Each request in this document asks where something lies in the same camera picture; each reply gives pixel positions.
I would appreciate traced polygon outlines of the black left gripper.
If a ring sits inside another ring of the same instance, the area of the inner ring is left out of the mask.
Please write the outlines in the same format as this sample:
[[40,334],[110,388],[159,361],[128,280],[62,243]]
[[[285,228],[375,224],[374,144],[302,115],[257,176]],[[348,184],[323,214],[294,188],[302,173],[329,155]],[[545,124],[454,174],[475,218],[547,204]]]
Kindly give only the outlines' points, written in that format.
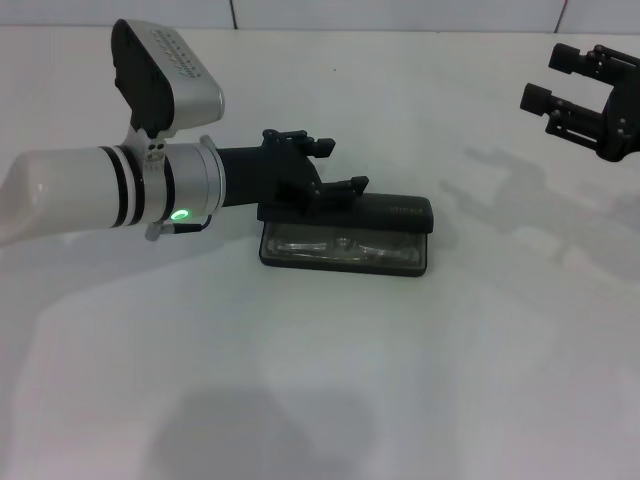
[[264,130],[262,136],[257,147],[217,151],[224,167],[225,207],[282,204],[302,213],[340,209],[360,198],[369,184],[367,176],[322,183],[312,160],[332,154],[332,138],[274,129]]

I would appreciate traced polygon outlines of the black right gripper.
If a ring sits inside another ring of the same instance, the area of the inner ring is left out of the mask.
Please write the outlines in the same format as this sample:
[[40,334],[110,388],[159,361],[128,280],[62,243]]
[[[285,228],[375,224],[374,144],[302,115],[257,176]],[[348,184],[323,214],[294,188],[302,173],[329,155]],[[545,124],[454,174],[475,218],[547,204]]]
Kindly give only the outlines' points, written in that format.
[[597,155],[609,162],[619,162],[639,151],[639,74],[630,73],[639,69],[638,58],[603,45],[595,45],[581,54],[577,48],[558,43],[549,67],[602,83],[618,83],[608,97],[603,115],[528,83],[520,108],[537,116],[547,115],[547,134],[597,150]]

